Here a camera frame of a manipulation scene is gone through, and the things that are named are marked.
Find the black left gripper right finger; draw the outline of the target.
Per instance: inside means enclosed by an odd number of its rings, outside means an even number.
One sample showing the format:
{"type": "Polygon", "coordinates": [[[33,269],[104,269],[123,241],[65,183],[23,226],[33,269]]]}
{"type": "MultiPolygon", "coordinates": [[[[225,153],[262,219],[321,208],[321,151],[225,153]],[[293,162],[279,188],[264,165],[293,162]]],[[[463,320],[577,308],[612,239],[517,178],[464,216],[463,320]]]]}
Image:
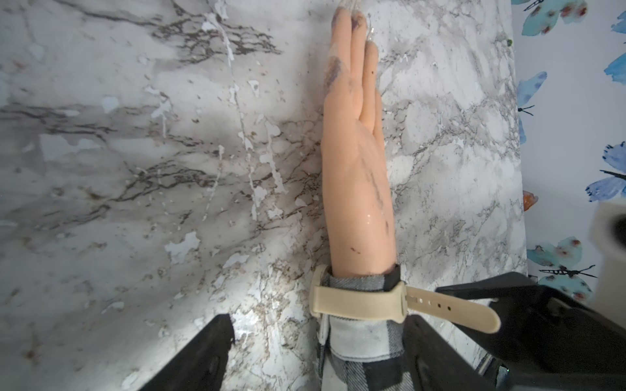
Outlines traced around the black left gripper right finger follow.
{"type": "Polygon", "coordinates": [[[415,391],[494,389],[421,316],[407,317],[403,343],[415,391]]]}

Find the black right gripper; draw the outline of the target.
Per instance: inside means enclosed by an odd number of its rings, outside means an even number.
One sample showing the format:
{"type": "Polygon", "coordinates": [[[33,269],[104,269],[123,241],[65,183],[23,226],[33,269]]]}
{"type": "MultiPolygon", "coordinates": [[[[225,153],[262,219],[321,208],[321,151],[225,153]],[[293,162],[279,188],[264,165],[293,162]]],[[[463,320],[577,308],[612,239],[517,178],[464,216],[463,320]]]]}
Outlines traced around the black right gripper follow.
{"type": "Polygon", "coordinates": [[[464,334],[509,369],[510,390],[623,390],[625,330],[556,289],[510,272],[437,288],[466,300],[489,299],[501,326],[464,334]]]}

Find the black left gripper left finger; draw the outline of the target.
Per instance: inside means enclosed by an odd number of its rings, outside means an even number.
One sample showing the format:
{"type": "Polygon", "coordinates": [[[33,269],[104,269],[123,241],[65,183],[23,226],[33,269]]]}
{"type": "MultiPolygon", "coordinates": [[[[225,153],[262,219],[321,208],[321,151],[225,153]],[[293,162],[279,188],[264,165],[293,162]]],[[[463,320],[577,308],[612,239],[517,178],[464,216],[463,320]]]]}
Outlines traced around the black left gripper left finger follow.
{"type": "Polygon", "coordinates": [[[234,340],[230,315],[215,316],[141,391],[220,390],[234,340]]]}

